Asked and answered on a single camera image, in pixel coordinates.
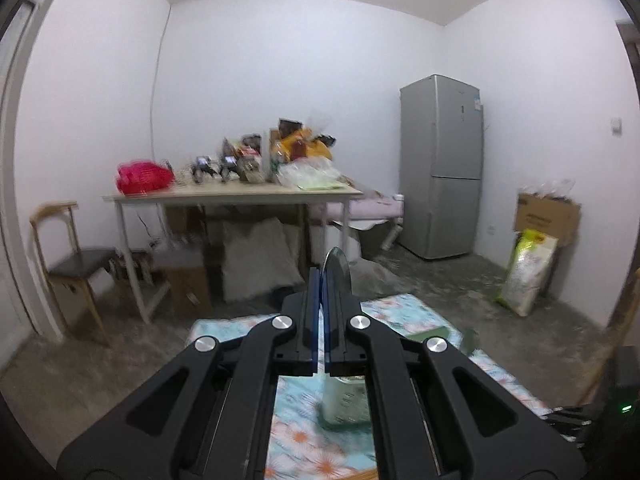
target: round metal disc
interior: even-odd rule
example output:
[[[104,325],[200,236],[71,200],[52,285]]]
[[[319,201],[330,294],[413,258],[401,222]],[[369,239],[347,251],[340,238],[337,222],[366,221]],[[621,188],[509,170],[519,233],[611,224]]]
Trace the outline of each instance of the round metal disc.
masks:
[[[271,324],[276,328],[284,330],[293,325],[293,320],[289,316],[276,316],[273,318],[273,321],[271,321]]]
[[[199,337],[196,340],[195,347],[198,352],[209,352],[216,347],[216,340],[210,335]]]
[[[432,337],[427,341],[427,348],[432,352],[444,352],[447,349],[447,342],[441,337]]]
[[[358,330],[363,330],[371,324],[371,320],[367,316],[353,316],[349,323]]]

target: black device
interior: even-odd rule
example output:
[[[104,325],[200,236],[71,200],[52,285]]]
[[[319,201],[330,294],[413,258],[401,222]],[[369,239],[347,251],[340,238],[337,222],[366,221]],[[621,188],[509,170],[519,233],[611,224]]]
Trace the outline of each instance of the black device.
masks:
[[[547,423],[575,443],[588,463],[604,460],[639,427],[640,369],[636,349],[620,347],[606,363],[593,400],[554,409]]]
[[[65,480],[263,478],[279,375],[364,375],[381,480],[578,480],[580,451],[445,339],[372,319],[334,249],[247,336],[204,336],[62,452]]]
[[[195,163],[191,165],[191,174],[193,175],[193,181],[196,184],[201,184],[204,174],[216,176],[218,172],[213,166],[210,156],[197,156]]]
[[[223,155],[220,158],[220,177],[222,182],[228,182],[231,172],[238,172],[238,160],[231,155]]]

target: plastic bag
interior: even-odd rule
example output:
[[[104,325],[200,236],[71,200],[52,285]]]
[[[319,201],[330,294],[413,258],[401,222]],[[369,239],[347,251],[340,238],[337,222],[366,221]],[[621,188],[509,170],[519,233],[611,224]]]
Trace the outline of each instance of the plastic bag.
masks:
[[[118,166],[116,187],[125,194],[138,194],[169,187],[174,172],[151,160],[137,160]]]
[[[333,189],[342,187],[338,182],[340,171],[324,156],[299,158],[278,168],[278,180],[283,186],[300,189]]]
[[[359,258],[349,263],[349,269],[351,291],[361,301],[376,300],[412,291],[409,283],[379,263]]]
[[[575,180],[565,178],[563,180],[550,180],[542,184],[542,186],[525,186],[521,187],[518,192],[538,195],[540,198],[568,198],[569,193],[575,186]]]
[[[334,118],[332,118],[331,115],[314,109],[311,110],[305,127],[311,129],[313,137],[315,138],[322,135],[322,132],[324,132],[332,122],[334,122]]]
[[[516,246],[507,280],[497,301],[519,316],[531,313],[540,285],[551,265],[558,240],[534,229],[524,229]]]

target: light blue fabric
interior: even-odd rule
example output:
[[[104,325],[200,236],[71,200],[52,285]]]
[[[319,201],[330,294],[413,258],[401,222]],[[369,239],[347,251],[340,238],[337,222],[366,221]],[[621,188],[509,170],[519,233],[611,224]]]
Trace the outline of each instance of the light blue fabric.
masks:
[[[411,294],[401,294],[362,304],[369,316],[408,335],[440,326],[449,329],[449,342],[458,347],[462,335],[446,319]],[[251,316],[232,320],[198,320],[187,343],[204,335],[226,341],[246,335],[257,323],[273,316]],[[324,338],[319,330],[318,370],[313,377],[280,377],[273,410],[266,479],[338,479],[375,467],[370,429],[329,431],[318,423],[318,404],[324,381]],[[511,392],[537,415],[549,409],[529,393],[487,354],[476,350],[471,360]]]

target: black chair seat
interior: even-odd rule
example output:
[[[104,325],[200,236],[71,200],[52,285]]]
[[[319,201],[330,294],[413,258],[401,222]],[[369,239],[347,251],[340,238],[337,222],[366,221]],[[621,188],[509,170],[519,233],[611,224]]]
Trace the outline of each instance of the black chair seat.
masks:
[[[71,254],[49,269],[49,276],[70,280],[87,280],[98,269],[107,267],[109,260],[116,256],[116,249],[113,248],[82,249],[79,253]]]

